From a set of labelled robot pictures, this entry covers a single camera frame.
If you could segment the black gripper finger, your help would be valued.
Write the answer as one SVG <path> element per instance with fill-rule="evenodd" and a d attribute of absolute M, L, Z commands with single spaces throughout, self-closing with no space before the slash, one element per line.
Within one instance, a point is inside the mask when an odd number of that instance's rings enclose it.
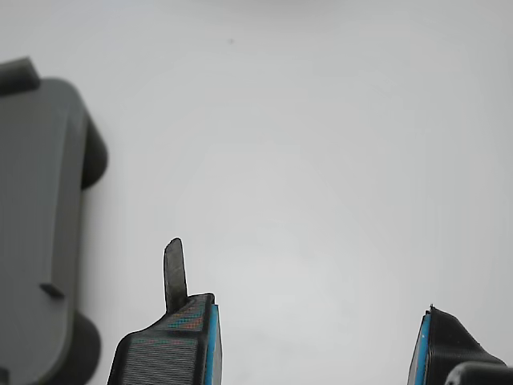
<path fill-rule="evenodd" d="M 188 295 L 183 244 L 164 249 L 164 315 L 119 342 L 109 384 L 221 385 L 220 312 L 212 293 Z"/>
<path fill-rule="evenodd" d="M 431 306 L 422 317 L 406 383 L 512 385 L 512 368 L 454 315 Z"/>

